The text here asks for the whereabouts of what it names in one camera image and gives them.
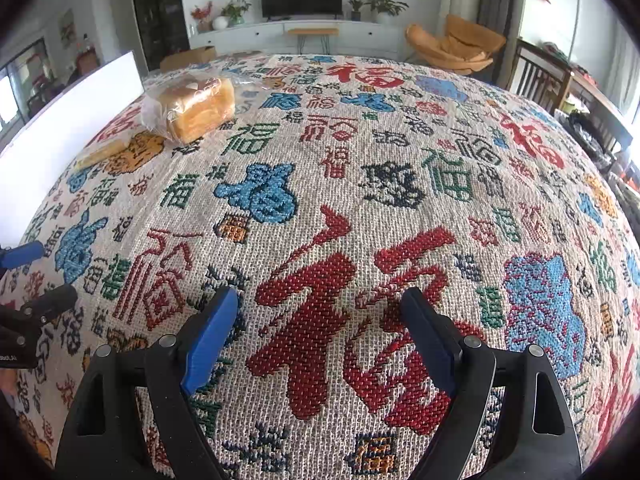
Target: blue gripper pad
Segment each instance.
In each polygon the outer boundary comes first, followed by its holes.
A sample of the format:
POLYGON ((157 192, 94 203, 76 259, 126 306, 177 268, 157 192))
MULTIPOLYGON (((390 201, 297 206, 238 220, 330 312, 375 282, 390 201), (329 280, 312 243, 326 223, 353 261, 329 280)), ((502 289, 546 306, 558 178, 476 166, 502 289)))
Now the blue gripper pad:
POLYGON ((0 251, 0 269, 17 269, 44 256, 44 247, 40 242, 31 242, 3 253, 0 251))
POLYGON ((187 354, 184 377, 180 385, 187 395, 204 386, 211 377, 213 365, 238 315, 238 295, 229 289, 214 306, 207 324, 187 354))

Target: woven tablecloth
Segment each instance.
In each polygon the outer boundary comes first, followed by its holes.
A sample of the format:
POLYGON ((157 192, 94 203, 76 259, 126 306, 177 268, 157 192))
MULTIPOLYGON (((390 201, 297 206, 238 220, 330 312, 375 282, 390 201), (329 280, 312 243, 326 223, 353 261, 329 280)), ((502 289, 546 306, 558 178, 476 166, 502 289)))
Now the woven tablecloth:
MULTIPOLYGON (((191 403, 230 478, 408 477, 448 403, 399 319, 412 285, 462 333, 545 348, 584 463, 602 450, 640 383, 640 253, 606 183, 544 110, 386 60, 196 68, 271 89, 242 91, 234 120, 183 147, 146 132, 133 103, 101 133, 131 129, 130 147, 62 174, 23 240, 45 257, 0 284, 16 306, 62 283, 79 295, 18 377, 16 409, 43 457, 55 461, 97 346, 175 333, 223 285, 239 315, 191 403)), ((137 396, 153 463, 170 472, 137 396)))

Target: wooden chair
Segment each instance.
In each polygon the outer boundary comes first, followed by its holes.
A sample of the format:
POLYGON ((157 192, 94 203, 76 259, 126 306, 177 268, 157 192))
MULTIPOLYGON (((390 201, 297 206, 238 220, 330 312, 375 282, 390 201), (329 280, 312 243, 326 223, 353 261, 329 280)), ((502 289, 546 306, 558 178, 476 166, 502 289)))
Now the wooden chair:
POLYGON ((507 90, 530 99, 553 115, 569 92, 590 111, 597 141, 605 152, 631 144, 630 125, 619 110, 579 72, 546 50, 518 40, 507 90))
POLYGON ((570 84, 568 66, 540 47, 518 40, 507 90, 539 104, 553 115, 570 84))

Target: flower pot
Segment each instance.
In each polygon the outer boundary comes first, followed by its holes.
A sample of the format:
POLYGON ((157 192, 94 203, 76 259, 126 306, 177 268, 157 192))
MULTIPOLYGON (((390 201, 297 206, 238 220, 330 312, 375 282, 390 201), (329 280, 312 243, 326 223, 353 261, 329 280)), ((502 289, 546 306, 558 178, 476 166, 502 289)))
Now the flower pot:
POLYGON ((244 18, 242 16, 234 16, 229 18, 229 27, 233 27, 234 25, 242 25, 244 23, 244 18))
POLYGON ((213 24, 211 23, 211 20, 200 20, 198 22, 199 33, 210 32, 212 30, 213 30, 213 24))
POLYGON ((222 30, 229 26, 229 19, 226 16, 218 16, 213 20, 213 30, 222 30))
POLYGON ((388 12, 377 12, 376 13, 376 23, 380 25, 391 25, 393 23, 394 17, 388 12))

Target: plastic bread bag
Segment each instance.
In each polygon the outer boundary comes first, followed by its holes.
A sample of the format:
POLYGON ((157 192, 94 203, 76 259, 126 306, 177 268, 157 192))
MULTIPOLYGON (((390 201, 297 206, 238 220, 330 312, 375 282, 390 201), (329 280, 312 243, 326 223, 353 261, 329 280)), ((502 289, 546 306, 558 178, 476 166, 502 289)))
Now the plastic bread bag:
POLYGON ((142 124, 180 145, 216 130, 234 118, 236 94, 261 88, 235 73, 189 70, 145 93, 142 124))
POLYGON ((126 150, 131 138, 142 131, 140 122, 142 96, 115 116, 76 156, 74 171, 84 170, 126 150))

